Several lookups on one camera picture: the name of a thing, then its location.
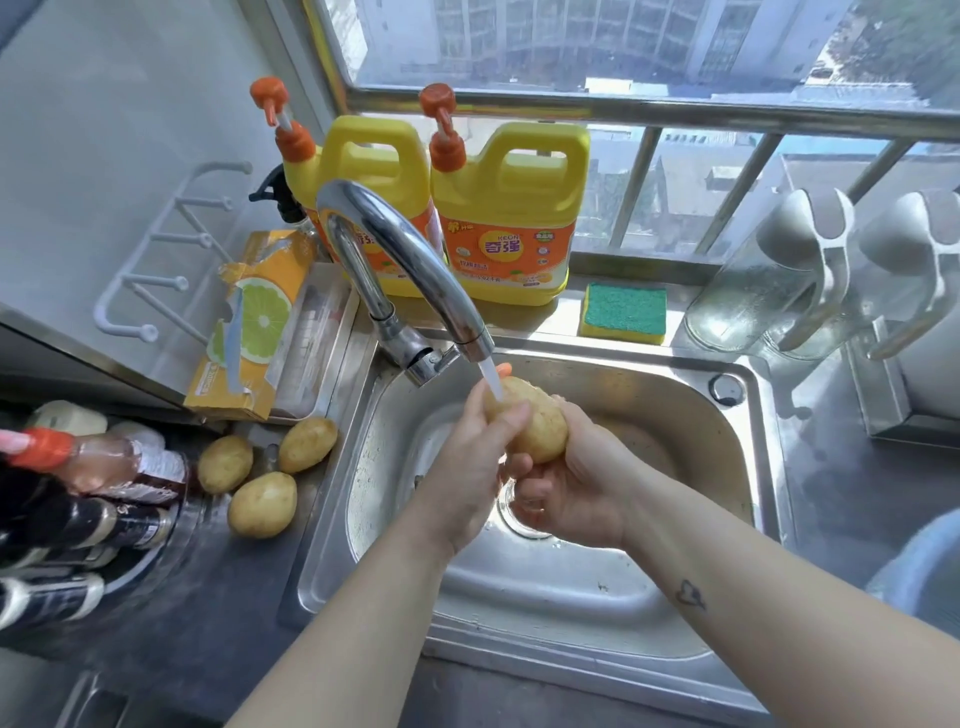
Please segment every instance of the running water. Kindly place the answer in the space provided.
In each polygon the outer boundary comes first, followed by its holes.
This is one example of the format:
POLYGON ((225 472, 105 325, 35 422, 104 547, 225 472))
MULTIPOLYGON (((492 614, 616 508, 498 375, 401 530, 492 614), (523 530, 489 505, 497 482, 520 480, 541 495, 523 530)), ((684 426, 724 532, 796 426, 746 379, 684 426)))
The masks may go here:
POLYGON ((480 367, 480 374, 490 385, 493 396, 496 397, 497 401, 503 401, 503 387, 500 384, 500 375, 496 372, 496 365, 493 360, 487 357, 483 361, 477 362, 477 366, 480 367))

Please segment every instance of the green and yellow sponge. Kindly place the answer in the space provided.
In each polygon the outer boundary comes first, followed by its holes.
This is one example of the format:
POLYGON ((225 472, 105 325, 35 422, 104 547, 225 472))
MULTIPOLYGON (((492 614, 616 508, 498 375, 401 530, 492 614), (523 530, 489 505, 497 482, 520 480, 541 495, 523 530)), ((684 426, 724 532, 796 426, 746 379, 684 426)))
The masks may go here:
POLYGON ((666 290, 591 283, 580 310, 579 334, 662 344, 666 336, 666 290))

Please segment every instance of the forearm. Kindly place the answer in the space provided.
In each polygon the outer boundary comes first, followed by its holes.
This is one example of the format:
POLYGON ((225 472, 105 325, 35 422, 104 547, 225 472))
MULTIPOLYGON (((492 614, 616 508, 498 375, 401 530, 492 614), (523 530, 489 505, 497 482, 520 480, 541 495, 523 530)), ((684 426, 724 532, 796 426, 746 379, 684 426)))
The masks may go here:
POLYGON ((743 683, 791 725, 948 725, 960 643, 786 551, 665 476, 625 546, 743 683))
POLYGON ((404 510, 229 728, 396 726, 449 555, 404 510))

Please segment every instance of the gray countertop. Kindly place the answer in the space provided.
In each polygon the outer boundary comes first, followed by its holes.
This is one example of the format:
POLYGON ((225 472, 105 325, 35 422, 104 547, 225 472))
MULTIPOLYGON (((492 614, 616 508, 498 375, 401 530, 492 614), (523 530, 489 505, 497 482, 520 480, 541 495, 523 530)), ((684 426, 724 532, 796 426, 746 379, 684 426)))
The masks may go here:
MULTIPOLYGON (((676 331, 691 291, 670 292, 676 331)), ((482 312, 488 321, 504 315, 482 312)), ((509 316, 515 325, 516 314, 509 316)), ((836 352, 796 386, 805 373, 775 367, 773 383, 796 550, 862 587, 921 526, 960 507, 960 450, 871 440, 844 356, 836 352)), ((251 437, 266 445, 281 433, 256 425, 251 437)), ((176 579, 152 598, 68 629, 5 636, 4 644, 100 669, 120 692, 148 692, 191 713, 228 718, 297 636, 277 613, 322 478, 311 472, 300 479, 297 518, 277 538, 232 538, 220 502, 206 515, 204 536, 191 543, 176 579)), ((444 728, 694 724, 702 723, 427 658, 420 660, 401 721, 444 728)))

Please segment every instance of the high-rise building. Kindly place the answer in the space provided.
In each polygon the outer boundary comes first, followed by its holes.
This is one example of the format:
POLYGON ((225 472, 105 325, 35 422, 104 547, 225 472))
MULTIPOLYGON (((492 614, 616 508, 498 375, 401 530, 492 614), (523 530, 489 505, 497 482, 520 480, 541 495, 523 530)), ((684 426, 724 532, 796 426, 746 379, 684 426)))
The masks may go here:
POLYGON ((356 0, 360 80, 790 86, 852 0, 356 0))

